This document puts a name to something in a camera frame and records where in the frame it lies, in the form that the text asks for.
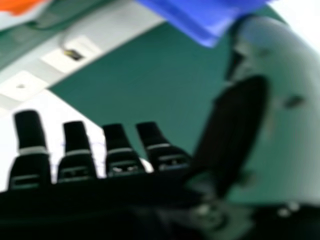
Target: power outlet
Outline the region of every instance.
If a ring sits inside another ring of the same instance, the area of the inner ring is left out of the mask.
[[[71,54],[67,55],[63,49],[58,48],[43,56],[41,60],[61,73],[70,74],[102,54],[102,50],[86,36],[71,40],[65,47]]]

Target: blue object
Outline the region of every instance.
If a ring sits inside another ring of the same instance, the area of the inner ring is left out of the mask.
[[[199,44],[213,47],[241,16],[271,0],[137,0]]]

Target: green partition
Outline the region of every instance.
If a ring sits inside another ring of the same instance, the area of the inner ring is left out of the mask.
[[[269,8],[260,13],[279,18]],[[156,121],[167,138],[192,153],[215,97],[224,87],[228,38],[202,47],[163,24],[116,49],[52,91],[98,125],[122,123],[144,156],[136,123]]]

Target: blue container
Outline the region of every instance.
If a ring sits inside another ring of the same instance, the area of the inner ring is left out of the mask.
[[[199,44],[213,47],[241,16],[271,0],[137,0]]]

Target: orange object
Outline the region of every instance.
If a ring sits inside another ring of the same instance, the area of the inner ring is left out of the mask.
[[[0,0],[0,12],[9,12],[13,16],[23,15],[39,3],[47,0]]]

